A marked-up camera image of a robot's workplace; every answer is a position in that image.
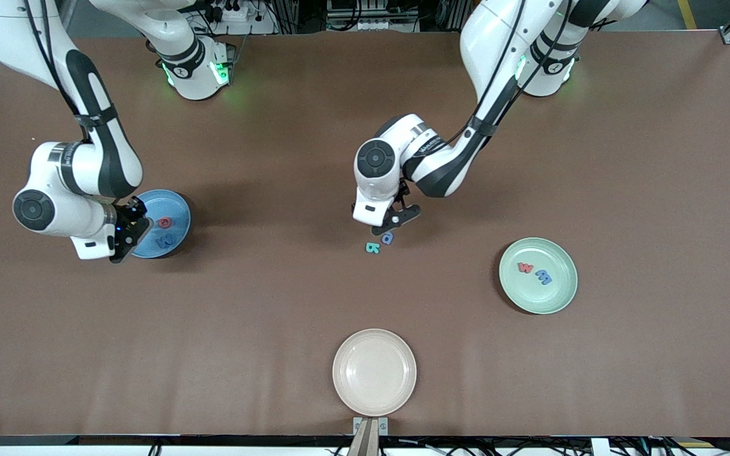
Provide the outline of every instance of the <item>round black joint cap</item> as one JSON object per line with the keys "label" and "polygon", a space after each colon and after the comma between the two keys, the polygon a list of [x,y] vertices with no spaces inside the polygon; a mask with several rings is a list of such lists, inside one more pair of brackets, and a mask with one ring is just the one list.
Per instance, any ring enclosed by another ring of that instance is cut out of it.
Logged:
{"label": "round black joint cap", "polygon": [[382,139],[371,139],[357,153],[357,169],[367,178],[380,178],[388,174],[394,162],[394,148]]}
{"label": "round black joint cap", "polygon": [[55,205],[38,190],[25,190],[13,200],[13,214],[29,230],[43,231],[55,218]]}

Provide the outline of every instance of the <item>blue plate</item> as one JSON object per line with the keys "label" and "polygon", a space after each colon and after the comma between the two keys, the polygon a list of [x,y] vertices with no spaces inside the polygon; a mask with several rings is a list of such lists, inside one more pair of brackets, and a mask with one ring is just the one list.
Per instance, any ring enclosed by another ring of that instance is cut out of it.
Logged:
{"label": "blue plate", "polygon": [[[191,229],[191,210],[185,199],[171,190],[149,190],[139,194],[137,198],[145,203],[151,219],[151,229],[131,254],[139,258],[158,258],[174,251],[188,235]],[[168,228],[157,223],[162,217],[173,222]]]}

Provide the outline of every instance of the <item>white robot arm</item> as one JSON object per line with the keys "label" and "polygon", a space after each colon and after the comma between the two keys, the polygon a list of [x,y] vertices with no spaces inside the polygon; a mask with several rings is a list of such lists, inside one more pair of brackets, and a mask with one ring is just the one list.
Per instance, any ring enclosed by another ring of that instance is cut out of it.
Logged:
{"label": "white robot arm", "polygon": [[129,196],[143,178],[98,70],[61,26],[53,0],[0,0],[0,62],[61,92],[85,133],[83,141],[44,142],[32,155],[27,184],[13,200],[31,231],[70,237],[81,259],[113,263],[150,227],[145,207],[94,196]]}
{"label": "white robot arm", "polygon": [[195,0],[89,0],[95,8],[130,23],[151,42],[168,82],[188,100],[203,100],[229,83],[234,54],[225,43],[197,37],[185,15]]}
{"label": "white robot arm", "polygon": [[[354,158],[354,219],[373,234],[391,231],[420,214],[406,206],[405,181],[426,196],[449,196],[463,182],[478,151],[519,96],[550,95],[568,80],[573,55],[601,18],[626,17],[646,0],[483,0],[461,33],[461,58],[478,104],[455,145],[417,115],[390,119]],[[402,207],[397,210],[394,204]]]}

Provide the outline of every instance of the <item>white plate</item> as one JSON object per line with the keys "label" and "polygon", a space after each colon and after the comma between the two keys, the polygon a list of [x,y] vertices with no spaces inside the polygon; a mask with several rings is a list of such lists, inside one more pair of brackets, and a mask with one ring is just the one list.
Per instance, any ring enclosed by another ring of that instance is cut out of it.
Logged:
{"label": "white plate", "polygon": [[362,416],[385,416],[405,405],[415,388],[413,351],[384,329],[365,329],[336,351],[332,376],[342,402]]}

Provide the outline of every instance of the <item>brown table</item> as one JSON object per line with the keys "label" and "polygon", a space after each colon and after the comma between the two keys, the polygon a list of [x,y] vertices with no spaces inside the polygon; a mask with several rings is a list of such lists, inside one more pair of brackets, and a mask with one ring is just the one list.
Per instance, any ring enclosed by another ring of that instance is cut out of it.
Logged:
{"label": "brown table", "polygon": [[[475,103],[458,36],[252,37],[200,102],[134,39],[81,41],[145,167],[192,201],[165,260],[81,262],[11,215],[33,148],[78,135],[57,93],[0,68],[0,434],[350,431],[342,341],[414,349],[396,434],[730,435],[730,46],[591,34],[557,95],[521,98],[447,199],[378,256],[351,163],[383,121],[443,136]],[[555,315],[507,302],[504,247],[570,252]]]}

